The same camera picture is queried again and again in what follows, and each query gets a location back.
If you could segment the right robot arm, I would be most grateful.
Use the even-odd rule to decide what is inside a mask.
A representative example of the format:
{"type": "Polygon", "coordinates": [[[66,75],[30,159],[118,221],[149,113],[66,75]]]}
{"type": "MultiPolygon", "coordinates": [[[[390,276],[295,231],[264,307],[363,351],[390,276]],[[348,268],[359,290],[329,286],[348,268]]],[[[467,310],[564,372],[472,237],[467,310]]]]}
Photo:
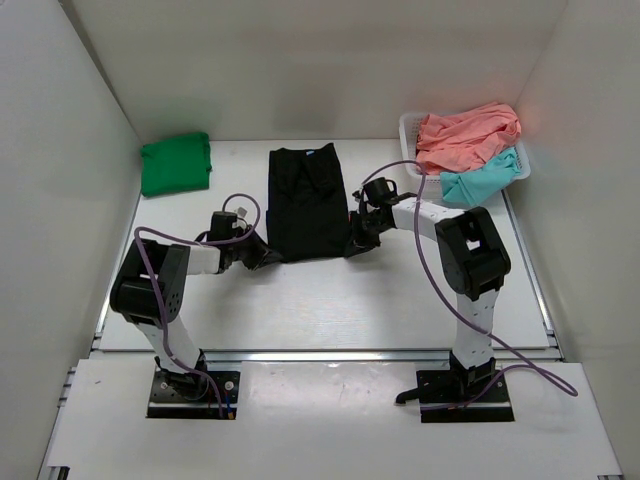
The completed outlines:
{"type": "Polygon", "coordinates": [[[379,177],[353,193],[357,209],[349,213],[351,239],[346,255],[353,257],[381,245],[380,235],[395,229],[410,231],[414,240],[437,244],[447,285],[456,294],[458,320],[449,370],[434,386],[397,397],[399,403],[422,392],[448,389],[458,400],[471,400],[495,375],[492,348],[494,310],[511,261],[489,212],[448,208],[400,194],[394,181],[379,177]]]}

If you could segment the black t shirt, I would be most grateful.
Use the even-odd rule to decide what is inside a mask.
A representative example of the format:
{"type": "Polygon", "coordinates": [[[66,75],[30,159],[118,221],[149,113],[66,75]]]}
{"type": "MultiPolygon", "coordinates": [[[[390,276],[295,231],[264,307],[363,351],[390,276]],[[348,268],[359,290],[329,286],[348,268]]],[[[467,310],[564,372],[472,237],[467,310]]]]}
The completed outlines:
{"type": "Polygon", "coordinates": [[[269,152],[266,225],[268,243],[285,263],[343,256],[349,214],[332,143],[269,152]]]}

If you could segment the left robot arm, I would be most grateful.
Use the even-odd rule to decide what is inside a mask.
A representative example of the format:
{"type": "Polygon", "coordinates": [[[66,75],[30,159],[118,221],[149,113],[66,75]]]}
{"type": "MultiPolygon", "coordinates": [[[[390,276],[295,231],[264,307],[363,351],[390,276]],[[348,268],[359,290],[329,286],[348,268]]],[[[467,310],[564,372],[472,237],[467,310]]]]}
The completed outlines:
{"type": "Polygon", "coordinates": [[[222,274],[236,262],[254,271],[280,261],[255,226],[235,212],[214,212],[210,228],[193,241],[138,227],[112,286],[110,308],[147,338],[169,387],[189,402],[218,396],[219,383],[180,318],[186,279],[222,274]]]}

